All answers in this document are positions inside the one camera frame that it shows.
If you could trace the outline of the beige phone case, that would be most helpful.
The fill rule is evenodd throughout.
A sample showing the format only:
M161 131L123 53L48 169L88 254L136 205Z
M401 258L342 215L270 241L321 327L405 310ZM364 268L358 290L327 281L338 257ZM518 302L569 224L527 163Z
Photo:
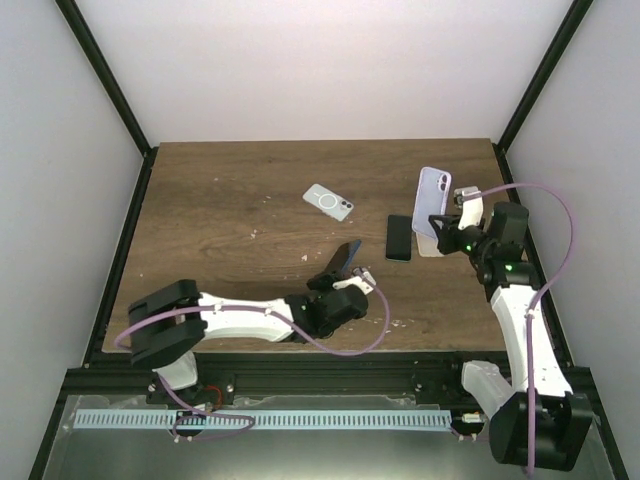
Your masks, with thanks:
M442 257L443 254L438 249L438 240L429 235L416 233L416 244L418 254L425 258Z

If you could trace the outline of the dark teal phone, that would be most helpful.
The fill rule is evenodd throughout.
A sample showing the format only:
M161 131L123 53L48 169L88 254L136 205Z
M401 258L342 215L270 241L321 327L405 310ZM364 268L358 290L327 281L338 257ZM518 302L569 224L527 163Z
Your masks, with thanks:
M411 218L403 215L389 215L387 218L385 258L391 261L409 262L411 256Z

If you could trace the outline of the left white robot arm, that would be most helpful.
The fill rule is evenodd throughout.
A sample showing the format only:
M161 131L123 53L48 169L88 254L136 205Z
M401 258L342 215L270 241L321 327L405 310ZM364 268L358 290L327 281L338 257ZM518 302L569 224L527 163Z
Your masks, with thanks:
M325 339L345 323L365 316L375 280L365 269L347 277L325 272L307 282L308 291L268 301L226 299L179 280L129 306L129 327L116 337L129 342L131 363L168 383L181 403L204 392L193 348L204 340L258 339L308 343Z

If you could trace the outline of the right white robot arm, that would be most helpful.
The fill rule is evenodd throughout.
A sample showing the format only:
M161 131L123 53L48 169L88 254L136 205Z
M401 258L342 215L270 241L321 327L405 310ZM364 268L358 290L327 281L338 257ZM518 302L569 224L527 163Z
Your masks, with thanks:
M432 215L429 223L443 255L468 256L495 314L510 376L488 361L468 361L444 378L447 396L475 398L489 420L489 445L500 464L570 471L590 429L588 398L573 391L554 353L539 305L535 269L524 260L529 212L497 202L488 220L479 199L459 215Z

